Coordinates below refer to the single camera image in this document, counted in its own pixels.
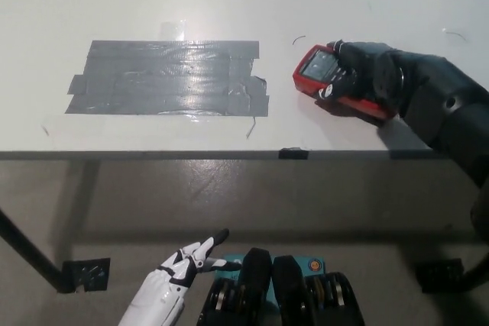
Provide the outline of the white and black right hand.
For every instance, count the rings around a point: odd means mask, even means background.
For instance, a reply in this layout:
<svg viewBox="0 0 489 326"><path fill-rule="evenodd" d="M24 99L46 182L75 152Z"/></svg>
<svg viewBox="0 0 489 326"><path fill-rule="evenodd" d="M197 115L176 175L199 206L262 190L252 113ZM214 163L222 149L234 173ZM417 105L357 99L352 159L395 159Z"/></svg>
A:
<svg viewBox="0 0 489 326"><path fill-rule="evenodd" d="M333 50L344 75L336 78L313 94L321 102L340 102L359 112L381 120L394 116L391 108L374 91L374 69L378 56L393 48L386 43L331 41L326 46Z"/></svg>

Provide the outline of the white and black left hand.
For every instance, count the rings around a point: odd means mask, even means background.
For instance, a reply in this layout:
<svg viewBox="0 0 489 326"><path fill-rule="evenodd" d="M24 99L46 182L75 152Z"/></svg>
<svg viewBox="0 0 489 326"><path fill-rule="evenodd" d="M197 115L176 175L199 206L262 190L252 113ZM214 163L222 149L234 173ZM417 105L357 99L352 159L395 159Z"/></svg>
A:
<svg viewBox="0 0 489 326"><path fill-rule="evenodd" d="M225 228L202 242L181 247L148 273L119 326L175 325L184 309L185 294L198 274L241 269L238 262L211 257L213 249L228 236Z"/></svg>

